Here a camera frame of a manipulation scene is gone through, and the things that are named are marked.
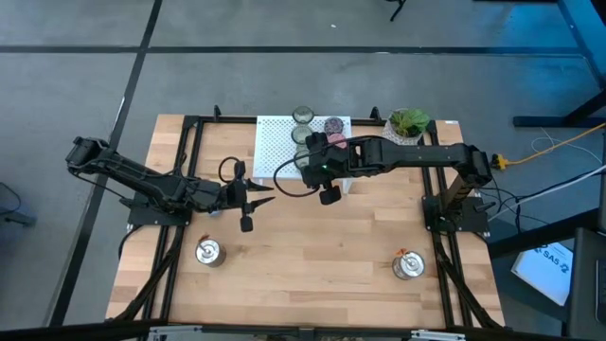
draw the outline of wooden tabletop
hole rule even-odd
[[[162,172],[172,169],[182,121],[181,115],[158,117],[148,167]],[[455,121],[438,121],[437,129],[440,144],[462,141]],[[251,176],[255,131],[254,124],[205,124],[196,175],[219,181],[221,160],[236,156],[246,162],[247,176]],[[378,127],[353,127],[353,135],[380,134]],[[446,170],[449,183],[455,176],[454,170]],[[306,191],[301,182],[285,182],[283,187]],[[297,199],[277,190],[253,193],[250,199],[276,199],[252,215],[255,230],[250,233],[240,232],[239,210],[224,211],[218,217],[194,214],[184,237],[169,321],[442,328],[436,261],[420,205],[423,194],[420,169],[397,169],[355,179],[349,195],[331,206],[322,206],[317,195]],[[121,313],[149,277],[158,231],[158,226],[144,226],[126,242],[108,317]],[[204,234],[227,250],[227,259],[218,268],[195,259],[197,241]],[[467,284],[490,316],[503,324],[486,245],[471,233],[457,237]],[[391,261],[401,248],[425,259],[426,270],[420,278],[394,276]],[[456,290],[450,284],[454,320],[461,324]],[[154,317],[159,315],[163,293],[164,280],[158,286]]]

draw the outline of gray floor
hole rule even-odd
[[[578,0],[566,3],[575,15],[587,10]],[[151,0],[4,0],[0,44],[138,45],[151,8]],[[165,0],[151,44],[576,45],[553,5],[409,0],[390,24],[393,9],[368,0]],[[595,28],[595,19],[583,23]],[[90,193],[67,174],[64,157],[76,135],[109,135],[133,61],[132,54],[0,54],[0,181],[39,217],[32,228],[0,228],[0,329],[45,323]],[[153,54],[144,63],[119,151],[143,162],[158,114],[209,115],[218,104],[225,115],[288,115],[306,104],[321,115],[367,117],[376,105],[385,114],[411,106],[436,119],[459,120],[468,143],[517,159],[532,153],[531,140],[544,135],[514,129],[513,116],[564,115],[597,90],[577,57]],[[548,132],[565,139],[580,130]],[[601,144],[600,134],[577,142],[599,156]],[[502,188],[524,194],[597,166],[591,155],[564,147],[495,177]],[[591,179],[528,204],[525,214],[557,221],[595,207],[597,191]],[[567,199],[572,195],[575,201]],[[103,319],[127,215],[115,196],[104,195],[66,323]],[[512,221],[511,214],[502,217]],[[502,304],[516,330],[560,330],[557,321],[506,296]]]

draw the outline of white pot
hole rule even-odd
[[[385,126],[383,127],[383,132],[381,133],[381,136],[400,146],[415,146],[417,145],[417,143],[419,143],[419,140],[423,136],[423,134],[419,134],[413,137],[400,136],[391,126],[391,122],[388,119],[387,123],[385,123]]]

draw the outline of white pegboard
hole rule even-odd
[[[329,117],[314,117],[309,126],[314,132],[324,132],[324,122]],[[351,119],[339,117],[343,121],[343,135],[351,137]],[[276,168],[294,157],[296,144],[291,132],[296,122],[291,116],[257,117],[257,135],[255,137],[255,160],[253,177],[271,179]],[[291,163],[278,174],[278,179],[300,179],[301,172]]]

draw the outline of yellow cable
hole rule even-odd
[[[552,147],[547,148],[547,149],[546,149],[546,150],[544,150],[544,151],[540,151],[540,152],[538,152],[538,153],[534,153],[534,154],[532,154],[532,155],[531,155],[531,156],[529,156],[529,157],[525,157],[525,158],[523,158],[522,160],[518,160],[518,161],[509,161],[509,160],[507,160],[507,159],[504,159],[504,161],[505,161],[505,165],[507,165],[507,166],[509,166],[509,165],[520,165],[520,164],[522,164],[522,163],[525,163],[525,162],[526,162],[526,161],[528,161],[528,160],[532,160],[533,158],[535,158],[535,157],[537,157],[537,156],[541,156],[541,155],[543,155],[544,153],[549,153],[549,152],[551,152],[551,151],[555,150],[556,148],[561,147],[561,146],[563,146],[563,145],[565,145],[565,144],[567,144],[567,143],[570,143],[570,142],[572,142],[572,141],[578,140],[578,139],[580,139],[581,137],[583,137],[583,136],[585,136],[585,135],[588,135],[588,134],[591,134],[591,133],[593,133],[594,131],[596,131],[596,130],[598,130],[598,129],[600,129],[600,128],[603,128],[603,127],[605,127],[605,126],[606,126],[606,123],[602,123],[602,124],[600,124],[600,125],[598,125],[598,126],[596,126],[596,127],[592,128],[592,129],[590,129],[590,130],[588,130],[588,131],[586,131],[586,132],[584,132],[584,133],[582,133],[582,134],[580,134],[580,135],[576,135],[576,136],[575,136],[575,137],[573,137],[573,138],[569,138],[569,139],[567,139],[567,140],[565,140],[565,141],[563,141],[563,142],[558,143],[558,144],[557,144],[557,145],[555,145],[555,146],[552,146]]]

